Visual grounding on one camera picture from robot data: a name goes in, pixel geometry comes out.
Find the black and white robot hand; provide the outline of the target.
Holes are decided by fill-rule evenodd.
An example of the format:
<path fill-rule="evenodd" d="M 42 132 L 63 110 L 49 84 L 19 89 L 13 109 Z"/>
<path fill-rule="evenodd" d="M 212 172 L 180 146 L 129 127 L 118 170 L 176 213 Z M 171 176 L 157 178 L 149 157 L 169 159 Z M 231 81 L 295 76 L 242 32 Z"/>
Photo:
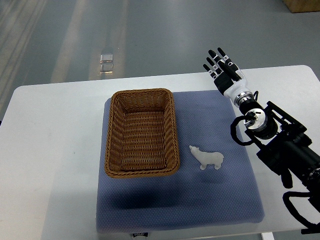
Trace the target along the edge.
<path fill-rule="evenodd" d="M 254 94 L 247 86 L 247 79 L 240 68 L 219 47 L 217 52 L 208 51 L 207 63 L 203 68 L 213 79 L 217 90 L 229 98 L 236 107 L 253 100 Z"/>

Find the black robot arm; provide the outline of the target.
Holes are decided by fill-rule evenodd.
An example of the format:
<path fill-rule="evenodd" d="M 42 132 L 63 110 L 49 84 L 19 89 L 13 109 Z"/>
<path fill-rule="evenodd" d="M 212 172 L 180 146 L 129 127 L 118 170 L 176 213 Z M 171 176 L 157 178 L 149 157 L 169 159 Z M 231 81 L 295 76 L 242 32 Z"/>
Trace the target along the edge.
<path fill-rule="evenodd" d="M 307 198 L 318 211 L 320 209 L 320 156 L 310 149 L 312 140 L 305 134 L 306 127 L 271 101 L 263 108 L 257 102 L 258 95 L 244 93 L 234 101 L 242 113 L 230 126 L 232 139 L 241 146 L 255 144 L 257 157 L 281 177 L 289 191 L 282 196 L 290 214 L 305 229 L 302 234 L 319 233 L 320 225 L 309 222 L 297 211 L 291 198 Z M 306 187 L 306 192 L 291 191 L 292 176 Z"/>

